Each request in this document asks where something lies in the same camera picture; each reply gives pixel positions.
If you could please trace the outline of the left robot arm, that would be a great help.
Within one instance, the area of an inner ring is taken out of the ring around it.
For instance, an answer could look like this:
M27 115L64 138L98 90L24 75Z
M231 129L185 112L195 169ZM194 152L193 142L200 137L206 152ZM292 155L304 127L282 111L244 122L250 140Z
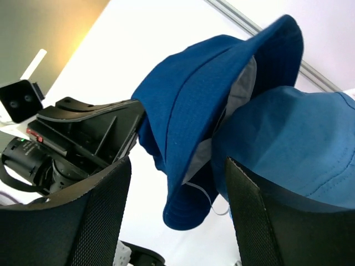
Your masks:
M80 182L127 156L145 116L137 100L90 105L70 97L41 110L1 155L1 181L43 196Z

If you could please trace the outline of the dark blue bucket hat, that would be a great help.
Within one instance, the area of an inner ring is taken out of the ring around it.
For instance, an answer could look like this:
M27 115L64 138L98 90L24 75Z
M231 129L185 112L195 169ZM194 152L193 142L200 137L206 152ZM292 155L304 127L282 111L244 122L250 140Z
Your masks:
M258 66L259 45L229 35L196 43L159 63L132 95L146 111L139 142L167 176L163 220L171 229L199 226L217 197L210 158L218 126L275 88L262 75L277 72L279 62Z

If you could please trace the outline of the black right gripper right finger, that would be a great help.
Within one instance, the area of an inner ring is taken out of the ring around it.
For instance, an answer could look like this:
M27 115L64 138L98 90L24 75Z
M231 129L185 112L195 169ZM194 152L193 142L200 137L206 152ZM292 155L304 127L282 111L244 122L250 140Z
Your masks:
M242 265L354 265L354 210L315 201L228 157L227 193Z

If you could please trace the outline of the light blue bucket hat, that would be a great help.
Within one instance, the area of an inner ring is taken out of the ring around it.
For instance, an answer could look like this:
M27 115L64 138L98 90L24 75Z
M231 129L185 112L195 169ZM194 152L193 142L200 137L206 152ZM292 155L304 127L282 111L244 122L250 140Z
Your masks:
M227 197L225 160L323 203L354 208L354 98L271 89L238 108L212 139L217 191Z

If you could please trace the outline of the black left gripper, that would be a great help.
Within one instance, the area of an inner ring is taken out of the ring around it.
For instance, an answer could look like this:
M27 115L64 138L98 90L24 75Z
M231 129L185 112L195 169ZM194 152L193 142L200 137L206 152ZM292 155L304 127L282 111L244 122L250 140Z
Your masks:
M93 105L65 97L39 111L26 133L52 159L61 190L127 156L139 126L137 100Z

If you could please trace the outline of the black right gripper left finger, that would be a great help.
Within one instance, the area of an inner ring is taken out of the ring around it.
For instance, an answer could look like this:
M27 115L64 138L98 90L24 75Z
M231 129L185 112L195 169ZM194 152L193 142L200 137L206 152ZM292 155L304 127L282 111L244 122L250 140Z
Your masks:
M32 203L1 207L1 264L112 265L130 178L124 157Z

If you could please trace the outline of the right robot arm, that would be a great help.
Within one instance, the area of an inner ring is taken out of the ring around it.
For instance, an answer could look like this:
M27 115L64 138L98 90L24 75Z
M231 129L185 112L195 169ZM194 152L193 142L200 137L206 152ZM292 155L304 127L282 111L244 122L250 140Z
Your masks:
M354 210L302 197L232 158L225 170L238 265L354 264ZM60 192L1 207L1 264L164 265L119 241L130 177L125 157Z

